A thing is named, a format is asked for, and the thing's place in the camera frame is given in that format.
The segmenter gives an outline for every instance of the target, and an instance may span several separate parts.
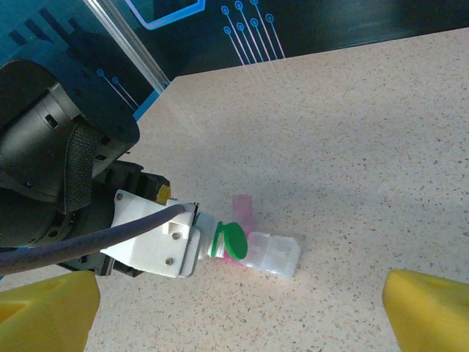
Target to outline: gray cable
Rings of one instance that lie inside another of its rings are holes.
[[[9,275],[42,268],[43,266],[65,262],[98,252],[103,248],[108,248],[153,230],[184,212],[184,205],[172,205],[171,207],[145,216],[144,218],[97,231],[89,235],[24,251],[1,253],[0,275]]]

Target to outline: speckled countertop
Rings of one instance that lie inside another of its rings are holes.
[[[127,159],[220,220],[252,195],[300,264],[294,279],[216,260],[190,279],[99,278],[87,350],[398,351],[389,269],[469,282],[468,87],[469,29],[177,78]]]

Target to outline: pink object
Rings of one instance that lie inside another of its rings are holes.
[[[243,228],[246,237],[249,238],[249,234],[254,229],[254,211],[251,196],[245,194],[233,196],[232,221],[238,223]],[[236,265],[242,265],[239,260],[232,259],[228,252],[225,252],[223,260]]]

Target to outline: beige countertop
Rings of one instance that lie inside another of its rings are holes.
[[[301,246],[293,279],[203,260],[99,278],[88,351],[398,351],[391,268],[469,282],[469,29],[179,77],[126,159]],[[4,290],[64,271],[6,277]]]

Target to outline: green bottle cap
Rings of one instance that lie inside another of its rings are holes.
[[[223,236],[226,250],[231,258],[242,260],[246,257],[248,254],[248,240],[243,228],[239,224],[235,222],[230,222],[226,225],[221,222],[218,224],[211,257],[215,256],[219,236]]]

